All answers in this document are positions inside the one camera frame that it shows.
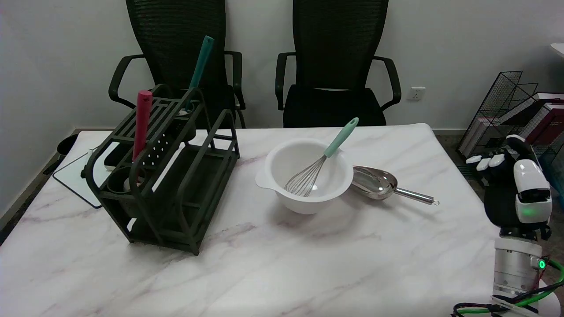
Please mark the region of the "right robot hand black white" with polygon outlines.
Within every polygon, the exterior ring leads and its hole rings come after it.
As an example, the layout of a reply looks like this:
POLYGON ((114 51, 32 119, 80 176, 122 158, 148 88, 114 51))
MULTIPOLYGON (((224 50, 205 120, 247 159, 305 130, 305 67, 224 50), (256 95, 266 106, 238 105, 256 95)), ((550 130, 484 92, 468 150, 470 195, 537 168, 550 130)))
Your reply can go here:
POLYGON ((508 135, 506 147, 465 160, 469 170, 485 180, 484 208, 501 237, 547 241, 553 210, 551 185, 533 148, 519 135, 508 135))

